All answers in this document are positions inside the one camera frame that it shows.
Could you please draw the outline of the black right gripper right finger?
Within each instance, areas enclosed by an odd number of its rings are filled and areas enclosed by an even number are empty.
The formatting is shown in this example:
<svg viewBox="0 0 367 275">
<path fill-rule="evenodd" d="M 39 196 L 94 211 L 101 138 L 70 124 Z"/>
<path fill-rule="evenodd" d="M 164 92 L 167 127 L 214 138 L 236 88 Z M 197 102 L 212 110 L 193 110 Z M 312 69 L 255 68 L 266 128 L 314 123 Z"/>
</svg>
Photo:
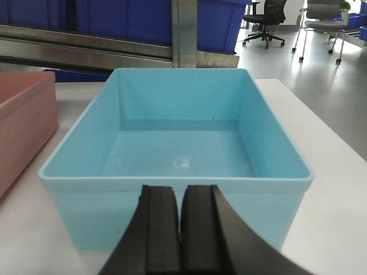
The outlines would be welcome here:
<svg viewBox="0 0 367 275">
<path fill-rule="evenodd" d="M 255 233 L 216 185 L 190 185 L 181 207 L 183 274 L 308 274 Z"/>
</svg>

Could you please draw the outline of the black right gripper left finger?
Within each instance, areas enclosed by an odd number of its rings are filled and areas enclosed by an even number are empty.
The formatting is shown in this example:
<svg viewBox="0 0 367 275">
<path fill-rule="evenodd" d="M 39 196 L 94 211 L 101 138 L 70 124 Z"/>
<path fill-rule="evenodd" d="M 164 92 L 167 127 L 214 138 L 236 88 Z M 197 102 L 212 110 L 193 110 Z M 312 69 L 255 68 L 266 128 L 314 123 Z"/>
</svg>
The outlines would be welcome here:
<svg viewBox="0 0 367 275">
<path fill-rule="evenodd" d="M 181 273 L 177 201 L 171 187 L 142 187 L 135 213 L 99 273 Z"/>
</svg>

